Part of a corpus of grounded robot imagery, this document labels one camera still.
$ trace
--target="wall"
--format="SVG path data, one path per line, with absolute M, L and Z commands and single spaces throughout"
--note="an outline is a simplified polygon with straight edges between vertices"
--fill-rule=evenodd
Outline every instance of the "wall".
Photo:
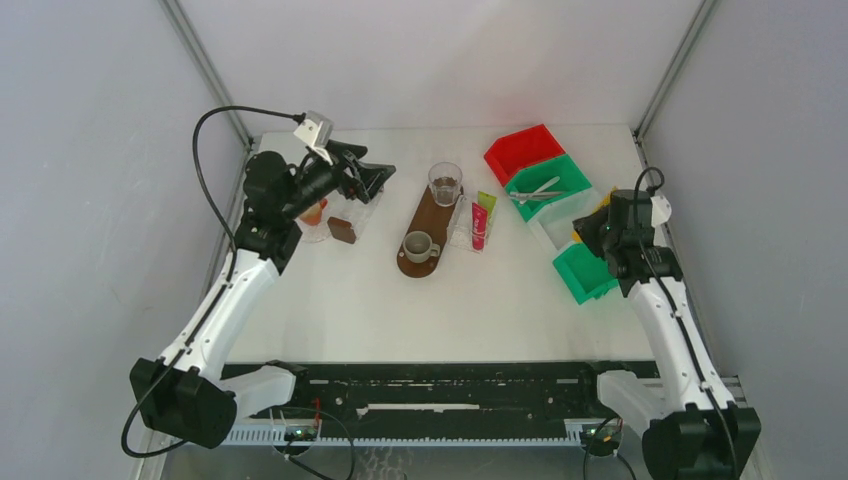
M 363 129 L 636 127 L 700 0 L 183 3 L 236 102 Z
M 127 478 L 129 370 L 189 319 L 220 237 L 190 155 L 214 105 L 152 1 L 5 2 L 0 59 L 2 476 Z M 202 143 L 224 202 L 241 147 L 223 120 Z
M 845 478 L 848 10 L 723 2 L 646 139 L 724 374 L 775 478 Z

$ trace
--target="wooden tray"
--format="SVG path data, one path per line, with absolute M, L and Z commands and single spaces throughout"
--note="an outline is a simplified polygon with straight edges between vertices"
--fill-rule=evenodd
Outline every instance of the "wooden tray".
M 439 260 L 445 254 L 445 245 L 448 243 L 448 223 L 450 223 L 450 217 L 453 215 L 455 208 L 456 203 L 450 207 L 436 205 L 433 194 L 430 193 L 430 188 L 424 188 L 424 195 L 421 196 L 418 209 L 415 211 L 415 215 L 412 216 L 409 228 L 403 236 L 406 238 L 407 233 L 419 230 L 425 232 L 433 239 L 433 243 L 439 245 L 442 253 L 438 257 L 430 257 L 424 263 L 412 263 L 403 253 L 403 238 L 401 238 L 401 244 L 398 246 L 397 262 L 398 268 L 400 268 L 400 271 L 404 275 L 412 278 L 423 278 L 436 270 L 436 267 L 439 266 Z

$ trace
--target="table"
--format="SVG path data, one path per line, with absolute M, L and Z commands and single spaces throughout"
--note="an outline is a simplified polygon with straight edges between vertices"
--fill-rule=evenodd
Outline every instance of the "table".
M 545 362 L 650 360 L 645 334 L 617 290 L 577 305 L 503 188 L 483 161 L 492 142 L 521 127 L 336 131 L 366 145 L 366 162 L 397 173 L 354 245 L 301 243 L 260 300 L 228 363 Z M 632 188 L 641 163 L 626 125 L 549 127 L 593 185 Z M 267 133 L 260 150 L 297 163 L 303 144 Z M 437 270 L 411 279 L 398 270 L 427 172 L 451 161 L 467 191 L 497 194 L 486 249 L 447 247 Z

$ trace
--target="glass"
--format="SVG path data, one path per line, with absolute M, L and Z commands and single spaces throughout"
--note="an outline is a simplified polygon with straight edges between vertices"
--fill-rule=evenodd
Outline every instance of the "glass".
M 450 162 L 433 165 L 430 169 L 430 193 L 440 207 L 450 207 L 456 203 L 462 190 L 462 170 Z

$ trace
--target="mug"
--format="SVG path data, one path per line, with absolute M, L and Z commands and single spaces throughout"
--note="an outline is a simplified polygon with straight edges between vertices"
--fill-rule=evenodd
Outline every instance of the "mug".
M 438 257 L 442 248 L 425 232 L 409 232 L 403 237 L 403 253 L 412 263 L 424 263 L 430 257 Z

